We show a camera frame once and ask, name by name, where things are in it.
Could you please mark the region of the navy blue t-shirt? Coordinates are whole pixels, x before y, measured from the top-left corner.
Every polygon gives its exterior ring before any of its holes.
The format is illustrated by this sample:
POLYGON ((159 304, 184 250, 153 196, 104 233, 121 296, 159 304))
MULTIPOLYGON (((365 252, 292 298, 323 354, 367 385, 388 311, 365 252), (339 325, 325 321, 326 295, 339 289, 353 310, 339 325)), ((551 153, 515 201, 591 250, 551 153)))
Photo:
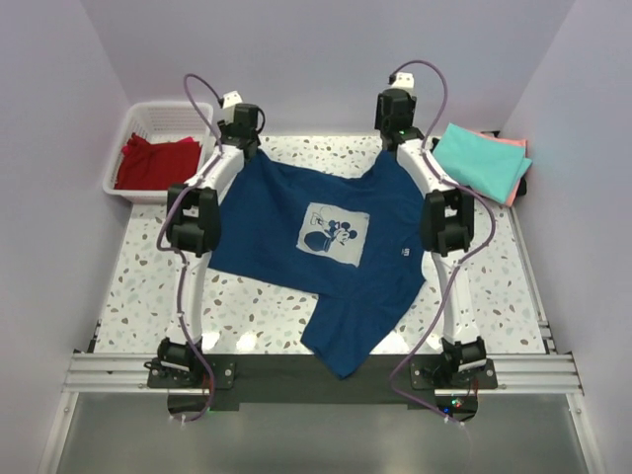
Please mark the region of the navy blue t-shirt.
POLYGON ((316 294, 302 344, 345 378, 397 326, 425 283, 423 203, 388 152, 357 178, 259 153, 221 204, 221 238, 209 265, 316 294))

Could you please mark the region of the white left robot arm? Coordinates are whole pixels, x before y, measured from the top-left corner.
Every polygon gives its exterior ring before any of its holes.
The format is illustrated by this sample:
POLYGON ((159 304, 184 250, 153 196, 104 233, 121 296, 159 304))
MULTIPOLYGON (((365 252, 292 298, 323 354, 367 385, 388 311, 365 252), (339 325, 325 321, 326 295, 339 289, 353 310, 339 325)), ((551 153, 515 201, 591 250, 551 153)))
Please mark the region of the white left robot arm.
POLYGON ((173 316, 158 347, 156 373, 183 387, 198 385, 210 374, 202 355, 201 300, 206 268, 221 237, 221 198, 261 145, 265 124, 260 107, 222 103, 226 118, 218 122, 219 139, 210 157, 182 184, 169 188, 167 215, 157 248, 182 262, 176 273, 173 316))

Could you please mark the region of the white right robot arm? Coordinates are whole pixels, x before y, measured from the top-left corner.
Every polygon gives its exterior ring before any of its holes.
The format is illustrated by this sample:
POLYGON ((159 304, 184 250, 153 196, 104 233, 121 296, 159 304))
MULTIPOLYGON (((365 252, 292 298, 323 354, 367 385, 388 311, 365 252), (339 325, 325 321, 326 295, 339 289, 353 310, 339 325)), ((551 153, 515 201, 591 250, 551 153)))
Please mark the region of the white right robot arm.
POLYGON ((457 188, 424 149, 423 134, 413 127, 416 103, 409 89, 385 89, 377 97, 375 128, 383 148, 395 155, 424 200, 421 243, 431 255, 442 293, 442 351, 433 379, 460 388, 487 363, 464 270, 474 236, 474 197, 457 188))

